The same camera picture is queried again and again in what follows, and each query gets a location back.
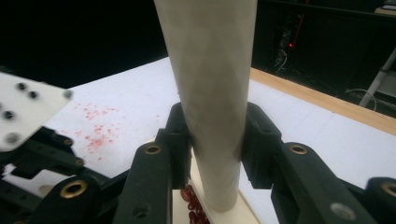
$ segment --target table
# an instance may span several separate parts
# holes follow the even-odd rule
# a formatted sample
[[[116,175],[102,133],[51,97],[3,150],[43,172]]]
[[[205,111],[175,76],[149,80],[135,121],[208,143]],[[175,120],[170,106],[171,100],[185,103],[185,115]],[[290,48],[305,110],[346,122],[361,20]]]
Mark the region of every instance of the table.
[[[109,177],[129,169],[136,149],[165,127],[179,102],[168,58],[72,90],[73,101],[46,126],[74,139],[86,166]],[[396,119],[255,69],[248,100],[271,118],[284,142],[312,147],[338,177],[361,188],[373,176],[396,178]],[[6,178],[35,194],[62,179],[48,171],[31,181]],[[270,190],[253,189],[245,171],[239,187],[261,223],[277,223]]]

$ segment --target dark background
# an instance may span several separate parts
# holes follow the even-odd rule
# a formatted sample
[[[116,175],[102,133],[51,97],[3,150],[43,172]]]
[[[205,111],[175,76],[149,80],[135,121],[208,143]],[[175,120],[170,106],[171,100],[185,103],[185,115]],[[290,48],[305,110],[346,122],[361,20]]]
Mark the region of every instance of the dark background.
[[[309,4],[373,12],[381,3]],[[0,66],[21,77],[69,88],[167,56],[152,0],[14,0],[1,1],[0,9]],[[274,73],[276,37],[282,33],[279,17],[287,13],[259,0],[253,67]],[[285,69],[277,75],[331,95],[346,88],[367,89],[395,45],[394,26],[305,13]]]

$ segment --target red beads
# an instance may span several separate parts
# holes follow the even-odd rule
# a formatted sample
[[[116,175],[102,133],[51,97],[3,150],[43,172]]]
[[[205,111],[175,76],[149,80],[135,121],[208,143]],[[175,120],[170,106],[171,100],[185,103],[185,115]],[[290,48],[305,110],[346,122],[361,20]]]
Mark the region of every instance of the red beads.
[[[188,185],[185,189],[180,191],[180,195],[183,200],[188,204],[189,210],[194,210],[189,212],[190,224],[210,224],[209,219],[204,212],[203,207],[199,203],[197,196],[195,195],[194,189],[191,185]]]

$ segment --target white cylinder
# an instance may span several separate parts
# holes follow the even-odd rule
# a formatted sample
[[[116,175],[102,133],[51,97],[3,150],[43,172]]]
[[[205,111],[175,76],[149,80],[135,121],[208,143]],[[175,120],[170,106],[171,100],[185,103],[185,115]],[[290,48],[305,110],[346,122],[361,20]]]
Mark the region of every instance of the white cylinder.
[[[257,0],[154,0],[191,131],[205,200],[238,193]]]

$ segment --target white tabletop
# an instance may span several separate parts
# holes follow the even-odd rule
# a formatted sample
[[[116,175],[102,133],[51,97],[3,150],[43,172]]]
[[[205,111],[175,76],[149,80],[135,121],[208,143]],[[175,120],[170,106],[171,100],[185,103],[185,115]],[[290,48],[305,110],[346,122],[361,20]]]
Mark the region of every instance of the white tabletop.
[[[73,101],[46,126],[71,137],[86,166],[112,177],[130,168],[136,149],[164,128],[179,102],[168,58],[72,89]],[[396,178],[396,136],[250,80],[251,103],[282,132],[284,142],[312,147],[334,173],[364,188],[374,176]],[[277,223],[270,190],[252,189],[241,172],[240,190],[262,223]],[[38,194],[64,177],[41,172],[33,180],[6,179]]]

